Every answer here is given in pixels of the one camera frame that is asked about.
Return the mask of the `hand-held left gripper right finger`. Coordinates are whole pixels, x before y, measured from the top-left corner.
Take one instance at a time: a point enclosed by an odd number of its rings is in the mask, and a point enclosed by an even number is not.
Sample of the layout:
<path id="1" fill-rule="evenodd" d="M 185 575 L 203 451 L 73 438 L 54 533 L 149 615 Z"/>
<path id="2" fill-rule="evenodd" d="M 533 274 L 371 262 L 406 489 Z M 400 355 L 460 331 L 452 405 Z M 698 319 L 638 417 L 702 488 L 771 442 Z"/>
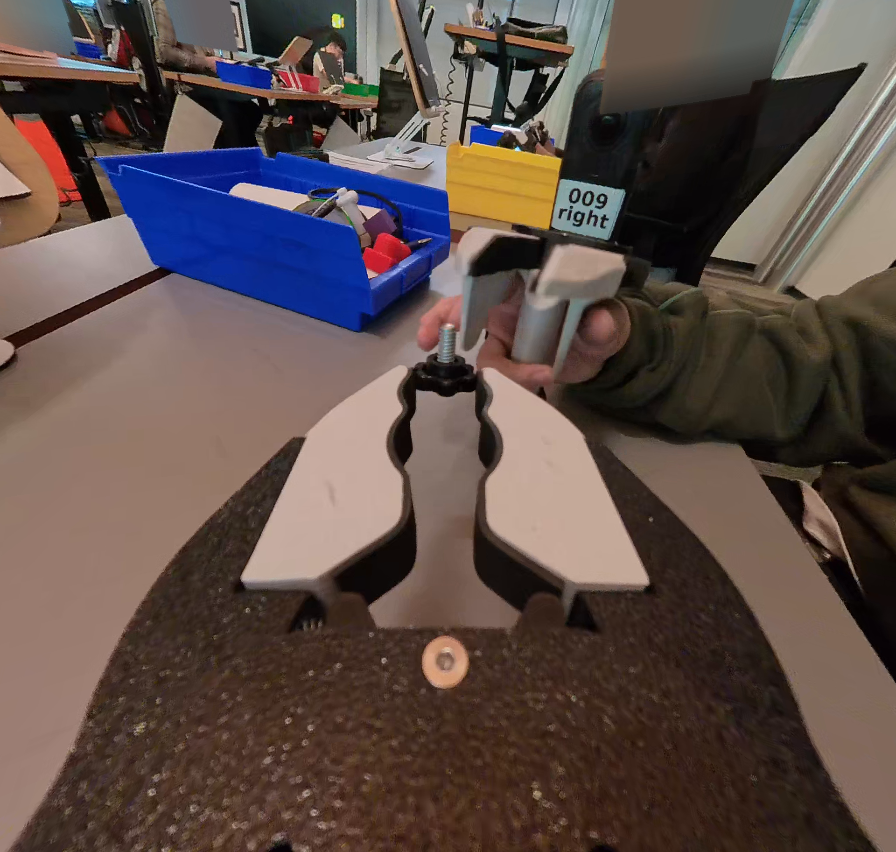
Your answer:
<path id="1" fill-rule="evenodd" d="M 521 612 L 537 595 L 571 615 L 588 593 L 642 593 L 650 578 L 582 432 L 497 370 L 476 384 L 477 577 Z"/>

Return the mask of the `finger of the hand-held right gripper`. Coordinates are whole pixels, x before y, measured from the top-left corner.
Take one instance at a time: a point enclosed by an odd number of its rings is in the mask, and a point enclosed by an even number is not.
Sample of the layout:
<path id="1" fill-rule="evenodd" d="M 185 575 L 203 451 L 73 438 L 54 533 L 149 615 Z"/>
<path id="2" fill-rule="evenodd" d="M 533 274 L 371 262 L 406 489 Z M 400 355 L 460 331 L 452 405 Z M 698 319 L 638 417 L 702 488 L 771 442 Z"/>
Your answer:
<path id="1" fill-rule="evenodd" d="M 521 271 L 541 267 L 546 239 L 528 232 L 472 227 L 458 244 L 456 261 L 462 278 L 459 343 L 470 351 L 487 329 L 491 311 L 508 297 Z"/>
<path id="2" fill-rule="evenodd" d="M 526 287 L 526 363 L 558 379 L 585 312 L 616 295 L 626 271 L 622 254 L 555 244 Z"/>

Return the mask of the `black knob screw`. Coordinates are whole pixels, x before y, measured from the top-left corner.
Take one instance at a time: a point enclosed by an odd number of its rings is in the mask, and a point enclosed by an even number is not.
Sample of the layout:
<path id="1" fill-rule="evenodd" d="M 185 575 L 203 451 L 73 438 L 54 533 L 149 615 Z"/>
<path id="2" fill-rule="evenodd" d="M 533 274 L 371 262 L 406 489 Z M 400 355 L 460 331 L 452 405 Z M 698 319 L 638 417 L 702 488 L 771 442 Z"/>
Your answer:
<path id="1" fill-rule="evenodd" d="M 456 353 L 456 340 L 456 326 L 443 323 L 434 353 L 412 369 L 416 390 L 431 391 L 444 398 L 475 390 L 475 367 Z"/>

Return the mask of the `person's right forearm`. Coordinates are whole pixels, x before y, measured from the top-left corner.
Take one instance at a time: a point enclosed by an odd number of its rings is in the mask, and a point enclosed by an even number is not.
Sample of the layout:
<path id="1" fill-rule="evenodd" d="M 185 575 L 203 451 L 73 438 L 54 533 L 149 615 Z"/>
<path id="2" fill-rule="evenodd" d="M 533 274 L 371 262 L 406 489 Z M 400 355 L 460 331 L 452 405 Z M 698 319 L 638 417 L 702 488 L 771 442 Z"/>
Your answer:
<path id="1" fill-rule="evenodd" d="M 785 465 L 894 459 L 894 268 L 775 306 L 657 282 L 619 300 L 628 340 L 570 387 L 599 412 Z"/>

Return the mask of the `yellow plastic bin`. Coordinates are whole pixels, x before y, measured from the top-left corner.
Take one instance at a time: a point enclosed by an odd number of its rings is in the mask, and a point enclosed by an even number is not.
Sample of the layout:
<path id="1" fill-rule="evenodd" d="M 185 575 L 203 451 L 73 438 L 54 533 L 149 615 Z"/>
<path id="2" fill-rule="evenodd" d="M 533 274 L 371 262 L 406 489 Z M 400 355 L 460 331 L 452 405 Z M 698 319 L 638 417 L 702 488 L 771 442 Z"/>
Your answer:
<path id="1" fill-rule="evenodd" d="M 474 143 L 445 150 L 450 212 L 513 225 L 550 228 L 562 161 Z"/>

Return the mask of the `red block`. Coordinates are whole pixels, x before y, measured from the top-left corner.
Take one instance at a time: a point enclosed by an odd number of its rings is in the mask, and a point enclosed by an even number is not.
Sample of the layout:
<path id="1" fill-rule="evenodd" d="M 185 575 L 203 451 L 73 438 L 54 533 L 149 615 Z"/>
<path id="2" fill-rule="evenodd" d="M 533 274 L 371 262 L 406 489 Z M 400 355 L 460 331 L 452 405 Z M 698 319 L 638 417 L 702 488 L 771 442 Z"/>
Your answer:
<path id="1" fill-rule="evenodd" d="M 396 268 L 411 255 L 409 243 L 392 233 L 382 232 L 364 249 L 363 261 L 368 277 L 383 275 Z"/>

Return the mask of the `white board stand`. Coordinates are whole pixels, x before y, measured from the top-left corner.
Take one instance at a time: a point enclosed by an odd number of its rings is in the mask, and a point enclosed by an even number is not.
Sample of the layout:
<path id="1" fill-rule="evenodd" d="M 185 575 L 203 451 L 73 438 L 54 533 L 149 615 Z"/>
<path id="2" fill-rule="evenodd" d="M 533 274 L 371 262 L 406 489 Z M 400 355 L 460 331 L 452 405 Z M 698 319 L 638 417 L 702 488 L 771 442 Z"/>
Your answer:
<path id="1" fill-rule="evenodd" d="M 382 159 L 386 163 L 411 170 L 430 167 L 434 159 L 415 143 L 415 138 L 428 127 L 433 118 L 441 116 L 443 112 L 444 109 L 438 106 L 414 113 L 397 135 L 385 144 L 380 153 Z"/>

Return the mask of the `grey tape roll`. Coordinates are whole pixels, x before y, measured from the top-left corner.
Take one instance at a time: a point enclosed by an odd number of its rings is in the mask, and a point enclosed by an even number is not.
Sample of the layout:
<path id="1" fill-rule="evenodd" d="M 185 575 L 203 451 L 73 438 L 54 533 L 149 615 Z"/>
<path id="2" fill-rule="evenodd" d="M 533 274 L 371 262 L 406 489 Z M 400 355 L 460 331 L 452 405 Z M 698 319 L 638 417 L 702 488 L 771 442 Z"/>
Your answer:
<path id="1" fill-rule="evenodd" d="M 360 238 L 358 237 L 355 229 L 352 227 L 352 225 L 349 223 L 349 221 L 345 218 L 342 211 L 337 209 L 336 203 L 335 203 L 335 193 L 336 193 L 336 191 L 331 191 L 326 194 L 321 192 L 318 195 L 310 196 L 313 198 L 322 199 L 323 200 L 322 205 L 313 214 L 306 215 L 306 214 L 299 213 L 299 215 L 312 217 L 312 218 L 316 218 L 319 220 L 324 220 L 329 223 L 333 223 L 335 225 L 342 225 L 342 226 L 349 227 L 356 234 L 357 240 L 359 241 L 361 248 L 362 249 L 367 248 L 371 244 L 369 236 L 365 235 Z"/>

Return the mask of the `black standing desk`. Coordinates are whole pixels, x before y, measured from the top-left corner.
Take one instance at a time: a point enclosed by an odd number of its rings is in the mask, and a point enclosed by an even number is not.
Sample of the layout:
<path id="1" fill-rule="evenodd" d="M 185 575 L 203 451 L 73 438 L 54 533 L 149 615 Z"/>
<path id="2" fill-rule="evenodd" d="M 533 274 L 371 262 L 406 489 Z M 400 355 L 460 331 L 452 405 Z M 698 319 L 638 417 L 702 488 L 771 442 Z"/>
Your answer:
<path id="1" fill-rule="evenodd" d="M 565 42 L 543 39 L 532 34 L 515 33 L 513 28 L 500 25 L 496 30 L 446 24 L 444 32 L 453 40 L 452 59 L 466 67 L 466 87 L 462 104 L 461 128 L 458 141 L 466 141 L 468 124 L 477 121 L 487 127 L 509 122 L 520 127 L 539 115 L 559 86 L 574 48 Z M 469 115 L 474 62 L 488 62 L 497 69 L 497 80 L 487 118 Z M 520 103 L 510 102 L 510 85 L 516 72 L 532 73 L 530 85 Z"/>

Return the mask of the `grey tilted display board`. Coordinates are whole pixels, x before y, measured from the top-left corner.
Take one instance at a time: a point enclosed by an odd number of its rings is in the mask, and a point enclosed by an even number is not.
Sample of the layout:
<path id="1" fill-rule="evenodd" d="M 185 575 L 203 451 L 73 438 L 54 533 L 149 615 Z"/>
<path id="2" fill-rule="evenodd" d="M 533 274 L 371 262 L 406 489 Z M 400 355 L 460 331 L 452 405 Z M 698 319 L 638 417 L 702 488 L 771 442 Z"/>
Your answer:
<path id="1" fill-rule="evenodd" d="M 419 17 L 418 0 L 392 0 L 392 13 L 419 112 L 424 118 L 443 113 L 442 96 Z"/>

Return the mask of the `silver metal pole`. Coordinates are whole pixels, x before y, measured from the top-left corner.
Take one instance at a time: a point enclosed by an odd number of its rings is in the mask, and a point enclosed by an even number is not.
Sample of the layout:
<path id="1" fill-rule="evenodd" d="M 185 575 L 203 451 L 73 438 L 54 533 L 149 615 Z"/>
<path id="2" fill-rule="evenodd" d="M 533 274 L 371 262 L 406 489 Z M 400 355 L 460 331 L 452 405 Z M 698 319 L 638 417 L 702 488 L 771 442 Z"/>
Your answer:
<path id="1" fill-rule="evenodd" d="M 756 267 L 759 286 L 781 293 L 794 286 L 823 242 L 894 151 L 895 63 L 832 162 L 812 186 Z"/>

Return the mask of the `grey panel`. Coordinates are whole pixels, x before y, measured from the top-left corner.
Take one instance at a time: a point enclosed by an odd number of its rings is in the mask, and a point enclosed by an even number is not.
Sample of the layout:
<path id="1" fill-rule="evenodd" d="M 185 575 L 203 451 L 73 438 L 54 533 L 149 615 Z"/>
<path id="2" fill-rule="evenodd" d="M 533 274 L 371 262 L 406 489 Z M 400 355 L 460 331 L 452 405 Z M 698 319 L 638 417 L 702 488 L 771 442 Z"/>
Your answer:
<path id="1" fill-rule="evenodd" d="M 178 93 L 162 151 L 166 154 L 214 150 L 222 120 L 190 96 Z"/>

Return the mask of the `instruction sheet on stand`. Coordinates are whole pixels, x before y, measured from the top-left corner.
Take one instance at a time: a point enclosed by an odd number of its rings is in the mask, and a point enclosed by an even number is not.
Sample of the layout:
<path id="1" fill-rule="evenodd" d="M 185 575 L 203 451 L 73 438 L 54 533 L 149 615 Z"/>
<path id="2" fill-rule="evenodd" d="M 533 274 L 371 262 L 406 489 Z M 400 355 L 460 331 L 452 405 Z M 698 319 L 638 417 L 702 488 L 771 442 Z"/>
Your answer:
<path id="1" fill-rule="evenodd" d="M 48 167 L 4 111 L 1 112 L 1 162 L 32 190 L 28 198 L 1 201 L 1 248 L 4 249 L 49 232 L 60 208 Z"/>

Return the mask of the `orange traffic cone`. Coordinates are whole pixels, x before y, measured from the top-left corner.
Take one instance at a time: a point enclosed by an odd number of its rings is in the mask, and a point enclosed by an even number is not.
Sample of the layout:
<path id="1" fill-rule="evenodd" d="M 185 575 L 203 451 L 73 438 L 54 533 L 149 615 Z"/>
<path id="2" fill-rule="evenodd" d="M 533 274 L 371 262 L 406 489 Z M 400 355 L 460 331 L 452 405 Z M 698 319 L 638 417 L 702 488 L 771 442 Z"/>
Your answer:
<path id="1" fill-rule="evenodd" d="M 44 121 L 33 116 L 16 116 L 14 123 L 18 131 L 31 144 L 48 167 L 56 185 L 60 206 L 66 207 L 75 202 L 81 202 L 81 193 L 63 157 L 63 153 Z"/>

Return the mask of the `large black wall screen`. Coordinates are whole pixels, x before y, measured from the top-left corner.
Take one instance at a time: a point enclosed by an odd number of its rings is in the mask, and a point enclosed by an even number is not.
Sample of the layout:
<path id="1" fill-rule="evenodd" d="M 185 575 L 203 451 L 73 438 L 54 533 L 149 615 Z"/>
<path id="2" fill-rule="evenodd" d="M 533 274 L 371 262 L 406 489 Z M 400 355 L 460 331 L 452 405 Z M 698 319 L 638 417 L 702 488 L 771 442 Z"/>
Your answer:
<path id="1" fill-rule="evenodd" d="M 357 0 L 244 0 L 251 51 L 274 57 L 295 36 L 324 45 L 332 31 L 347 43 L 344 65 L 357 71 Z"/>

